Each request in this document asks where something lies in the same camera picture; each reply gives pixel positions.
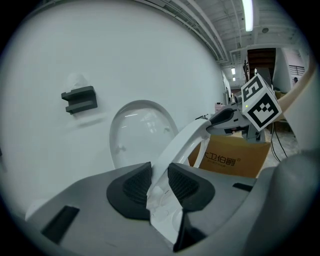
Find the ceiling light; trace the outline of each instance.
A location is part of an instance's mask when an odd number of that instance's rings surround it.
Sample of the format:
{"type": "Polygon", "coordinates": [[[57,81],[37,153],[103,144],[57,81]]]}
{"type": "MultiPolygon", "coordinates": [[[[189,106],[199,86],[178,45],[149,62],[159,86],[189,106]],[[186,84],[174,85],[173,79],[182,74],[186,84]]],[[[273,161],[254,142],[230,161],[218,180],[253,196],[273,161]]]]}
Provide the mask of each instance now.
{"type": "Polygon", "coordinates": [[[242,0],[245,18],[245,31],[249,32],[254,29],[254,8],[252,0],[242,0]]]}

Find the floor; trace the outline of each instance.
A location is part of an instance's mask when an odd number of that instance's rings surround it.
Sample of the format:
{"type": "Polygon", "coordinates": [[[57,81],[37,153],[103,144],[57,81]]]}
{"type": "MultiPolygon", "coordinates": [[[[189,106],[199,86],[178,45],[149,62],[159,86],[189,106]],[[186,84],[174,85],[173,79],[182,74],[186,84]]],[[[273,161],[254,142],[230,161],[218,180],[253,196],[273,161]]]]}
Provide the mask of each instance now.
{"type": "MultiPolygon", "coordinates": [[[[282,145],[282,147],[288,157],[299,153],[298,142],[297,142],[297,139],[292,131],[291,132],[290,131],[277,131],[276,133],[277,133],[279,140],[281,142],[281,145],[282,145]]],[[[280,160],[283,160],[286,158],[286,155],[279,144],[276,133],[273,134],[273,138],[272,138],[273,148],[274,148],[275,154],[278,156],[278,158],[280,160]]],[[[265,129],[265,140],[268,142],[271,142],[271,134],[270,134],[270,131],[267,129],[265,129]]],[[[267,167],[275,167],[278,164],[279,164],[279,162],[273,156],[272,148],[270,147],[268,155],[267,155],[261,169],[264,169],[267,167]]]]}

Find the black and white marker cube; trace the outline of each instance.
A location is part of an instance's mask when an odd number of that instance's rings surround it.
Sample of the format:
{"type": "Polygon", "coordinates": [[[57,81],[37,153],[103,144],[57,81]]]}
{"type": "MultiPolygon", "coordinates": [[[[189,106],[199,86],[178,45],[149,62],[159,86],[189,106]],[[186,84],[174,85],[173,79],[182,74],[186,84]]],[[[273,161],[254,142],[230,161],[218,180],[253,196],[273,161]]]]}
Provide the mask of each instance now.
{"type": "Polygon", "coordinates": [[[281,113],[277,98],[260,74],[241,87],[242,113],[261,131],[281,113]]]}

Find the cable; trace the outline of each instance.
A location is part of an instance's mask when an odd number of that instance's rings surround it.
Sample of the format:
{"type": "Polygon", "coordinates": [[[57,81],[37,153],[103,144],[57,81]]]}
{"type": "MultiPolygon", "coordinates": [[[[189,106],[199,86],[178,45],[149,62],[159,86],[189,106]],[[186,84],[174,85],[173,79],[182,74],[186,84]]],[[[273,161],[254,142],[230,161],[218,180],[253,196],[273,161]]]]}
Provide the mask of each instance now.
{"type": "Polygon", "coordinates": [[[273,136],[274,136],[274,132],[275,132],[275,126],[274,126],[274,123],[272,123],[272,133],[271,133],[271,152],[274,156],[274,158],[280,162],[280,159],[278,158],[277,154],[276,154],[276,151],[275,151],[275,148],[274,148],[274,143],[273,143],[273,136]]]}
{"type": "Polygon", "coordinates": [[[283,148],[282,145],[281,145],[280,140],[279,140],[279,137],[278,137],[278,134],[277,134],[277,131],[276,131],[276,124],[273,123],[273,125],[274,125],[275,135],[276,135],[276,137],[277,137],[277,139],[278,139],[278,142],[279,142],[279,144],[280,144],[280,147],[282,148],[283,153],[285,154],[285,157],[288,157],[287,154],[286,154],[286,152],[285,152],[285,150],[284,150],[284,148],[283,148]]]}

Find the ceiling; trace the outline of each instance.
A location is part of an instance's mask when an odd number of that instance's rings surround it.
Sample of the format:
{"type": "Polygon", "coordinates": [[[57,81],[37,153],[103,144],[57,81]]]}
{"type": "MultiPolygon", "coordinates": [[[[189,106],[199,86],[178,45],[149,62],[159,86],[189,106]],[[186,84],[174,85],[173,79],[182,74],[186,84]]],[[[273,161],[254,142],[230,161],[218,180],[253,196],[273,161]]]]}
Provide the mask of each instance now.
{"type": "MultiPolygon", "coordinates": [[[[42,6],[60,0],[42,1],[42,6]]],[[[242,0],[134,0],[153,6],[183,23],[208,46],[233,88],[245,83],[247,50],[299,49],[305,40],[275,0],[252,0],[253,31],[246,32],[242,0]]]]}

